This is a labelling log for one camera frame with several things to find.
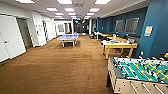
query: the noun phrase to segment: fluorescent light panel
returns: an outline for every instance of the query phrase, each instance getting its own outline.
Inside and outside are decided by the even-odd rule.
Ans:
[[[85,16],[85,18],[90,18],[91,16]]]
[[[87,13],[87,15],[94,15],[94,13]]]
[[[60,4],[72,4],[71,0],[57,0]]]
[[[20,3],[35,3],[35,2],[32,1],[32,0],[16,0],[16,1],[18,1],[18,2],[20,2]]]
[[[107,4],[111,0],[96,0],[95,4]]]
[[[55,13],[56,15],[64,15],[63,13]]]
[[[67,12],[74,12],[75,10],[74,10],[74,8],[65,8],[65,11],[67,11]]]
[[[89,11],[90,12],[98,12],[100,9],[99,8],[91,8]]]
[[[48,11],[58,11],[56,8],[47,8]]]
[[[69,15],[76,15],[76,13],[68,13]]]
[[[55,16],[55,17],[57,17],[57,18],[61,18],[62,16]]]
[[[59,19],[65,19],[65,18],[59,18]]]

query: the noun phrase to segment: window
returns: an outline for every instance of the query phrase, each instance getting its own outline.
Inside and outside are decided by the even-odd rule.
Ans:
[[[117,21],[116,21],[115,31],[120,31],[120,32],[122,32],[122,31],[123,31],[123,23],[124,23],[123,20],[117,20]]]
[[[139,18],[127,19],[124,32],[135,33],[137,29],[138,21],[139,21]]]

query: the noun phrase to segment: table tennis table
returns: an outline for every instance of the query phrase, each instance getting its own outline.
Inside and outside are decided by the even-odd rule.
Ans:
[[[62,40],[62,47],[65,47],[66,42],[72,42],[73,47],[76,45],[78,39],[78,34],[65,34],[57,38],[57,40]]]

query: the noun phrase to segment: blue wall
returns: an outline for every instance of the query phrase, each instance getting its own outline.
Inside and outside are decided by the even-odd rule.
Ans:
[[[115,23],[116,23],[116,20],[124,20],[124,26],[125,26],[125,23],[126,23],[126,19],[130,19],[130,18],[137,18],[139,17],[139,22],[138,22],[138,27],[137,27],[137,30],[136,30],[136,35],[141,35],[141,31],[142,31],[142,28],[143,28],[143,23],[144,23],[144,20],[145,20],[145,16],[146,16],[146,12],[147,12],[147,7],[145,8],[141,8],[141,9],[138,9],[138,10],[134,10],[134,11],[131,11],[131,12],[128,12],[128,13],[124,13],[124,14],[120,14],[120,15],[117,15],[117,16],[111,16],[111,17],[107,17],[107,18],[98,18],[98,25],[97,25],[97,30],[100,31],[100,32],[103,32],[103,33],[107,33],[107,32],[113,32],[115,33]]]
[[[146,26],[153,26],[150,37],[144,36]],[[143,51],[143,58],[157,57],[168,51],[168,0],[151,0],[144,22],[137,57]]]

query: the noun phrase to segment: game table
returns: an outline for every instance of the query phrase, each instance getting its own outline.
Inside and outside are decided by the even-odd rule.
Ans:
[[[94,34],[96,35],[96,40],[99,40],[99,35],[101,35],[102,33],[100,33],[100,32],[94,32]]]
[[[65,34],[57,38],[57,40],[62,40],[62,47],[65,46],[66,42],[72,42],[73,47],[76,45],[78,39],[78,34]]]
[[[101,41],[101,43],[103,44],[103,55],[105,53],[105,49],[107,48],[106,59],[108,59],[108,54],[109,54],[110,48],[122,48],[121,53],[123,53],[123,48],[130,48],[128,56],[131,57],[133,48],[137,48],[137,45],[138,45],[136,43],[134,43],[134,44],[130,44],[130,43],[111,43],[110,41]]]
[[[109,57],[106,86],[120,94],[168,94],[168,61]]]
[[[119,40],[119,41],[127,41],[127,39],[123,39],[123,38],[120,38],[120,37],[107,37],[108,39],[111,39],[111,40]]]

